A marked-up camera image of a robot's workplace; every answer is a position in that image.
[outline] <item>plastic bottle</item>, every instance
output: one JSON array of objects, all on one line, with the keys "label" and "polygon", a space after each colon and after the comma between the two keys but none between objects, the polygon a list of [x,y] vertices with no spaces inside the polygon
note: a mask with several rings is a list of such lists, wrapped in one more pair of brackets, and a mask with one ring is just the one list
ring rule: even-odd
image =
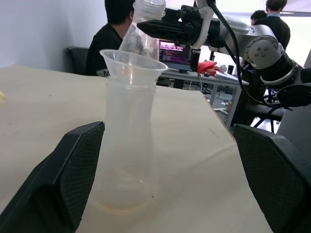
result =
[{"label": "plastic bottle", "polygon": [[136,53],[159,60],[159,42],[142,32],[137,23],[158,19],[165,15],[165,0],[136,0],[133,4],[133,22],[119,48],[121,51]]},{"label": "plastic bottle", "polygon": [[105,132],[91,202],[128,214],[146,207],[158,188],[151,109],[163,63],[134,53],[102,50],[110,72]]}]

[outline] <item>person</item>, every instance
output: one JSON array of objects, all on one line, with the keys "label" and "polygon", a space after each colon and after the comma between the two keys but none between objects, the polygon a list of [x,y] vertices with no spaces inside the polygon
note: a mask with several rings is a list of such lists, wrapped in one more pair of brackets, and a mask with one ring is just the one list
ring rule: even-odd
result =
[{"label": "person", "polygon": [[254,25],[266,25],[268,26],[278,42],[286,50],[289,41],[291,39],[291,30],[289,26],[281,19],[280,12],[284,9],[287,4],[287,0],[267,0],[266,10],[268,17],[258,19]]},{"label": "person", "polygon": [[108,23],[93,37],[87,53],[86,75],[109,76],[104,58],[99,51],[118,50],[133,20],[135,0],[105,0]]},{"label": "person", "polygon": [[[251,25],[254,25],[255,22],[257,22],[258,19],[261,19],[261,18],[266,18],[267,17],[267,13],[263,10],[257,10],[255,11],[252,15],[251,15]],[[251,66],[251,64],[249,62],[247,62],[245,60],[245,58],[242,59],[242,62],[241,62],[241,66],[244,68],[244,69],[247,69],[247,70],[252,70],[253,67]]]}]

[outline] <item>desk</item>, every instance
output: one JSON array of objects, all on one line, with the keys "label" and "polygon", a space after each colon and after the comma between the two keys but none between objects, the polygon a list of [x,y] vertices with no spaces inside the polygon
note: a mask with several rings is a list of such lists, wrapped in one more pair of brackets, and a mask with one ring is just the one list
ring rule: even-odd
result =
[{"label": "desk", "polygon": [[[106,79],[13,66],[0,70],[0,211],[77,126],[104,119]],[[161,191],[136,215],[89,203],[77,233],[271,233],[234,139],[199,92],[158,87],[152,113]]]},{"label": "desk", "polygon": [[[193,82],[202,82],[202,83],[209,83],[213,84],[213,90],[211,93],[211,97],[209,99],[209,102],[211,105],[213,105],[216,97],[216,93],[218,90],[219,85],[222,86],[230,86],[233,88],[236,88],[236,93],[234,95],[234,99],[232,101],[232,107],[231,111],[227,117],[226,126],[229,128],[235,113],[235,110],[238,105],[238,101],[240,99],[240,95],[242,92],[242,89],[240,87],[239,81],[237,78],[235,78],[232,75],[225,75],[220,72],[216,72],[215,76],[209,76],[205,77],[204,75],[201,76],[201,79],[199,78],[198,74],[196,72],[187,72],[187,73],[179,73],[176,69],[169,69],[167,71],[164,71],[161,74],[161,77],[169,78],[169,79],[179,79],[179,80],[185,80],[185,81],[193,81]],[[242,81],[244,85],[249,85],[248,82]]]}]

